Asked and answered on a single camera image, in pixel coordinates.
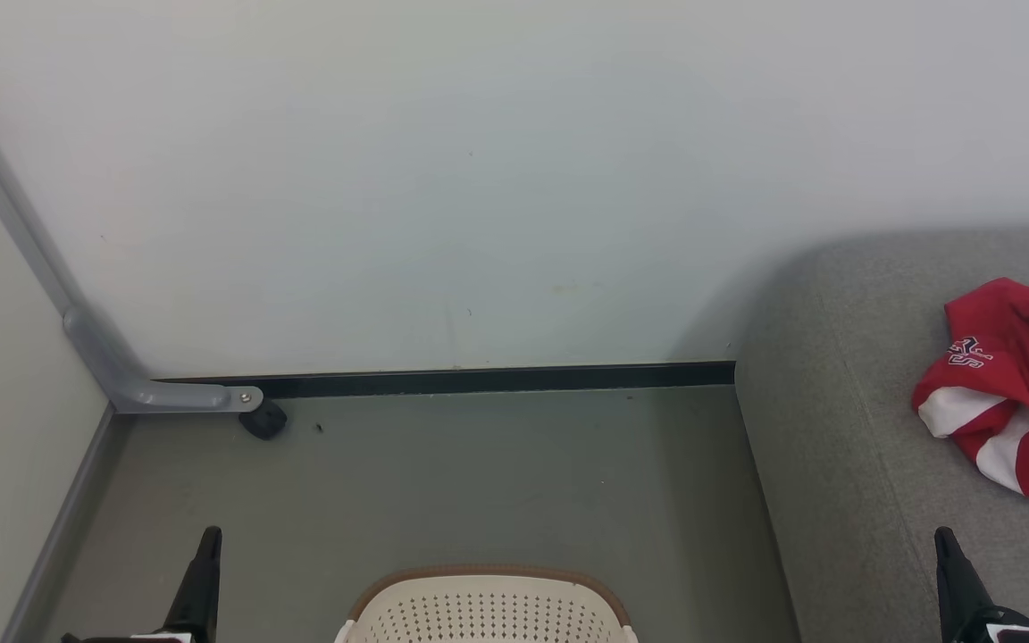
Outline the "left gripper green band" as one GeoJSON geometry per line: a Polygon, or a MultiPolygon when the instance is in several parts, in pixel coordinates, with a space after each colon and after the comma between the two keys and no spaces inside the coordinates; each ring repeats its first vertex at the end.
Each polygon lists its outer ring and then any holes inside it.
{"type": "Polygon", "coordinates": [[[204,530],[161,631],[101,638],[78,638],[65,632],[62,643],[216,642],[222,542],[221,528],[204,530]]]}

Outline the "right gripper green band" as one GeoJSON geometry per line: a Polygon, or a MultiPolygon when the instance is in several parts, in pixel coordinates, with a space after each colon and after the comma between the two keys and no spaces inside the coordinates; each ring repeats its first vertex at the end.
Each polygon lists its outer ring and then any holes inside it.
{"type": "Polygon", "coordinates": [[[995,606],[954,530],[934,532],[943,642],[1029,642],[1029,620],[995,606]]]}

